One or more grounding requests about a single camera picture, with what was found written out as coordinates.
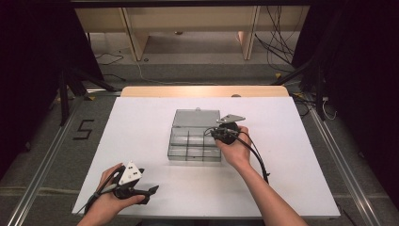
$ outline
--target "white controller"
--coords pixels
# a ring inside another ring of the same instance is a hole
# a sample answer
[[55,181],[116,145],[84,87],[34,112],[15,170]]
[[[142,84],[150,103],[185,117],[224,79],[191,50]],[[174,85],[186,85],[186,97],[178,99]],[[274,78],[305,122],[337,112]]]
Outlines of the white controller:
[[137,168],[137,166],[132,161],[130,161],[127,164],[126,169],[123,172],[122,176],[120,177],[119,185],[123,186],[130,182],[136,181],[140,178],[141,178],[140,170]]

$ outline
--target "white tabletop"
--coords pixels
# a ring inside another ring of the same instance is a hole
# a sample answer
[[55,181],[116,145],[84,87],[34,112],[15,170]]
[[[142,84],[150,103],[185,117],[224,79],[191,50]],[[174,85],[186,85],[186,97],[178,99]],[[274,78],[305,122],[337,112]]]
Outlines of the white tabletop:
[[[137,189],[158,186],[147,205],[120,212],[135,218],[260,218],[240,175],[222,157],[218,163],[168,160],[170,129],[177,109],[220,110],[246,118],[270,185],[304,218],[337,218],[340,213],[314,155],[291,97],[135,98],[114,104],[76,213],[95,191],[104,170],[133,160],[144,168]],[[252,155],[251,164],[261,172]]]

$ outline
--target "person's left hand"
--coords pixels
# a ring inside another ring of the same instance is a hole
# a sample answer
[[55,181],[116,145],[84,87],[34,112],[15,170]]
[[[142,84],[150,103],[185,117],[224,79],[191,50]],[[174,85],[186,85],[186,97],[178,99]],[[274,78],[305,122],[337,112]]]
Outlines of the person's left hand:
[[[106,178],[111,175],[114,170],[121,166],[122,164],[119,163],[116,166],[104,171],[97,189],[100,188]],[[110,186],[111,182],[112,180],[110,180],[105,187]],[[114,216],[116,216],[120,210],[130,205],[137,204],[144,199],[145,196],[137,195],[126,200],[120,200],[115,197],[112,192],[105,193],[101,195],[97,199],[97,201],[91,205],[90,209],[78,225],[105,225],[106,223],[111,221],[111,219],[114,218]]]

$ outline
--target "metal rail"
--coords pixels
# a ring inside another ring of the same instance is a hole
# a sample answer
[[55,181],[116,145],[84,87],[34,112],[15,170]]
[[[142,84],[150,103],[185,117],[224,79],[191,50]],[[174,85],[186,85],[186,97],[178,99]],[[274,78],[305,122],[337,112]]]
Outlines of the metal rail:
[[58,154],[59,148],[64,141],[66,134],[68,133],[71,124],[73,122],[76,110],[83,103],[83,97],[78,97],[73,101],[72,105],[72,113],[71,116],[67,119],[63,126],[60,126],[58,132],[56,133],[56,137],[53,139],[53,142],[47,151],[47,154],[44,156],[41,164],[36,171],[35,176],[29,184],[29,187],[26,189],[24,195],[21,197],[20,201],[16,205],[10,219],[8,220],[8,226],[14,225],[22,225],[24,220],[30,210],[30,207],[35,200],[38,191],[43,184],[46,175],[53,165],[54,160],[56,159],[56,155]]
[[[309,94],[306,94],[306,99],[311,100],[311,96]],[[343,177],[343,181],[345,182],[346,187],[348,188],[353,200],[355,201],[355,204],[358,207],[365,224],[368,226],[382,225],[380,220],[378,219],[378,216],[375,213],[372,204],[366,197],[363,189],[356,179],[355,174],[353,173],[348,162],[345,160],[340,147],[338,146],[337,142],[335,142],[333,135],[329,131],[326,122],[320,120],[314,109],[311,109],[311,116],[313,117],[313,120],[316,123],[317,128],[319,129],[319,132],[322,135],[323,140],[325,141],[328,150],[331,153],[331,156],[334,159],[334,162]]]

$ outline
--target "clear plastic box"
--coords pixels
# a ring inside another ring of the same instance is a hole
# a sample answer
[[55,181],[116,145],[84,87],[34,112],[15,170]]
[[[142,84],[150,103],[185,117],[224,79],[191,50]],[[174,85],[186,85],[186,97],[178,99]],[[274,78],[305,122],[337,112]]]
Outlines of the clear plastic box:
[[176,110],[168,148],[168,159],[175,161],[220,162],[221,152],[214,138],[205,131],[217,127],[218,110]]

